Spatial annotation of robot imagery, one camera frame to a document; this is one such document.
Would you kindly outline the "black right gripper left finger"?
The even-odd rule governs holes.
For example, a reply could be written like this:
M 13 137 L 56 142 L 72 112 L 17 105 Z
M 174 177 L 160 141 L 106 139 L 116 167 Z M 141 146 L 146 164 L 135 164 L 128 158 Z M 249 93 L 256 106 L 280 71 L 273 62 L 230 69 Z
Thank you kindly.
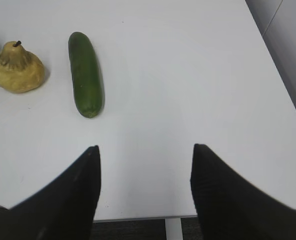
M 88 240 L 101 191 L 98 146 L 46 187 L 0 215 L 0 240 Z

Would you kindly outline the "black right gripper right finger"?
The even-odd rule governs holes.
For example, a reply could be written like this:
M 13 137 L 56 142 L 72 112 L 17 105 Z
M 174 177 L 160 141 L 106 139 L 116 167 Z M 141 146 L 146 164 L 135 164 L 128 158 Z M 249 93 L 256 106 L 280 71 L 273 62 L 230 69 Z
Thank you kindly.
M 267 195 L 207 145 L 195 144 L 190 178 L 205 240 L 296 240 L 296 210 Z

